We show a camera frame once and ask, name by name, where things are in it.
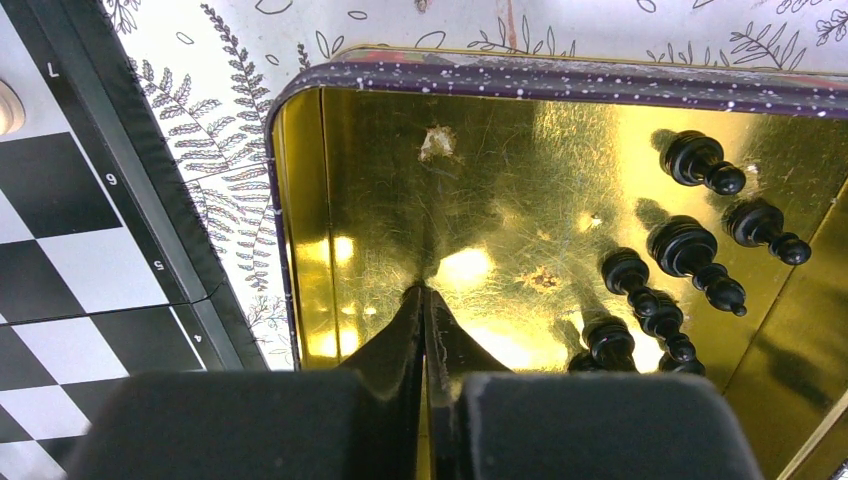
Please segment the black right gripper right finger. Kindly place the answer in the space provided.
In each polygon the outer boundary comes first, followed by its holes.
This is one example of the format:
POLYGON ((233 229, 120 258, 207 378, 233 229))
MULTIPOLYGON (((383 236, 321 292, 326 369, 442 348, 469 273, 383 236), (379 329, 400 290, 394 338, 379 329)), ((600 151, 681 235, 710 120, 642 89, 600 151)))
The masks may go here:
POLYGON ((423 294, 434 479, 758 479, 732 409, 689 373, 520 374, 423 294))

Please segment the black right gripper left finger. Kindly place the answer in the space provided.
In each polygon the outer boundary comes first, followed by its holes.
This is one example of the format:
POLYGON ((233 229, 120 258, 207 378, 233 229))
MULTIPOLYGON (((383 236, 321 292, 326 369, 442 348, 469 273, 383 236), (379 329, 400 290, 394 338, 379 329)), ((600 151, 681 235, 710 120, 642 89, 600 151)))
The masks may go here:
POLYGON ((412 479, 422 384, 416 285, 335 368, 146 373, 122 382, 71 479, 412 479))

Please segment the gold tin of black pieces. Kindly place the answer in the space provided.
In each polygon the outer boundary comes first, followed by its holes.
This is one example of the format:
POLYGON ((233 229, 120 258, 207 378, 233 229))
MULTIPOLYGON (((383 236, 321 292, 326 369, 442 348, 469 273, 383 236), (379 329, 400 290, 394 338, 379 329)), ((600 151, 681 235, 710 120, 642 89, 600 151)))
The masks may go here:
POLYGON ((758 479, 847 475, 847 78, 765 70, 360 48, 301 72, 271 104, 266 145, 295 366, 332 369, 376 336, 411 287, 432 289, 510 371, 574 374, 583 330, 619 317, 638 374, 708 380, 758 479), (741 169, 730 196, 660 164, 696 130, 741 169), (738 245, 725 213, 762 198, 812 248, 790 266, 738 245), (675 215, 717 239, 747 314, 714 309, 651 258, 675 215), (684 314, 698 362, 664 354, 605 257, 648 265, 684 314))

